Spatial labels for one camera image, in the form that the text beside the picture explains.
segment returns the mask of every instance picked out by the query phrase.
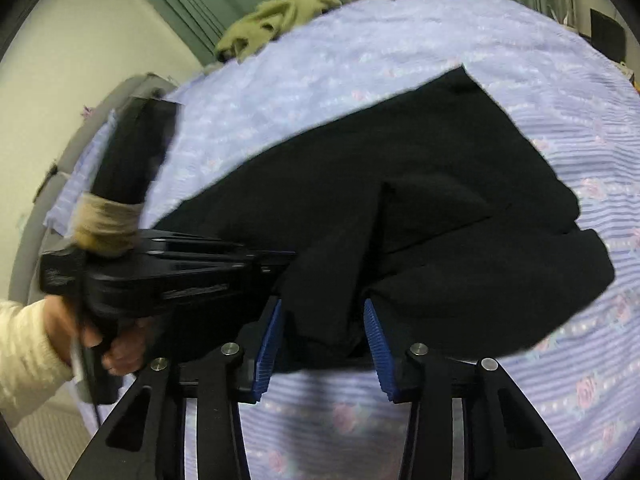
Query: metal screw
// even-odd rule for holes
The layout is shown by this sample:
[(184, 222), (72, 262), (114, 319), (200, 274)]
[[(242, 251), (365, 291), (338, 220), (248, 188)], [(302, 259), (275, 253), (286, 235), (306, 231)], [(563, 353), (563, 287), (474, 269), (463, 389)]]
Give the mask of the metal screw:
[(238, 343), (224, 343), (221, 352), (224, 355), (236, 355), (240, 351)]
[(495, 372), (498, 369), (498, 361), (491, 359), (490, 357), (482, 359), (482, 361), (480, 361), (480, 365), (489, 372)]
[(409, 350), (413, 355), (427, 355), (429, 347), (424, 343), (414, 343)]
[(151, 369), (159, 372), (160, 370), (164, 370), (168, 364), (169, 361), (167, 361), (164, 357), (157, 357), (153, 361), (151, 361)]

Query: bed sheet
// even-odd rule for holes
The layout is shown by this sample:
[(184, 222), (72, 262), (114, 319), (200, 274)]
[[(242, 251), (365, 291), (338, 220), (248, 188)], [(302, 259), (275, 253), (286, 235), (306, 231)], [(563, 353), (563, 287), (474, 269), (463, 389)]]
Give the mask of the bed sheet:
[[(545, 16), (510, 0), (364, 0), (229, 62), (169, 97), (184, 107), (142, 227), (269, 146), (460, 64), (575, 191), (616, 267), (588, 309), (500, 359), (581, 477), (603, 479), (640, 426), (640, 99)], [(373, 373), (275, 376), (263, 398), (241, 407), (254, 478), (395, 478), (407, 412)], [(195, 417), (191, 403), (188, 459)]]

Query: white wall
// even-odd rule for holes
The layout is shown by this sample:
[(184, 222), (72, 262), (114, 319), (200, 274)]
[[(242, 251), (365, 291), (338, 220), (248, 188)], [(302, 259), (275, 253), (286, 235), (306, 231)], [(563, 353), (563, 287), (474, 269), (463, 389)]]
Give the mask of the white wall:
[(31, 199), (82, 106), (135, 74), (183, 82), (200, 68), (146, 0), (39, 1), (0, 62), (0, 297)]
[(591, 35), (591, 11), (606, 14), (615, 19), (626, 31), (626, 64), (636, 72), (636, 79), (640, 78), (640, 43), (629, 29), (625, 20), (622, 19), (611, 0), (574, 0), (578, 30)]

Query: white knit sleeve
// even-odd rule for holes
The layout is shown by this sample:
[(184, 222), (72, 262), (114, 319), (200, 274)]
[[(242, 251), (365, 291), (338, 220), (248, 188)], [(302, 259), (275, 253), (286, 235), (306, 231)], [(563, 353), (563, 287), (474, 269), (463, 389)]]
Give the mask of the white knit sleeve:
[(43, 308), (44, 300), (0, 301), (0, 412), (10, 428), (72, 377), (49, 342)]

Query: black fabric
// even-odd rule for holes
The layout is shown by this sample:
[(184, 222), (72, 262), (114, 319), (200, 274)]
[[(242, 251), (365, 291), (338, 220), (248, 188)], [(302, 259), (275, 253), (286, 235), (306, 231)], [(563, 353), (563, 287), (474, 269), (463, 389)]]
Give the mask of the black fabric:
[(591, 9), (591, 46), (616, 63), (626, 61), (624, 27), (595, 9)]
[(293, 367), (363, 347), (362, 303), (459, 358), (528, 348), (612, 282), (574, 194), (463, 69), (247, 161), (158, 228), (293, 250)]

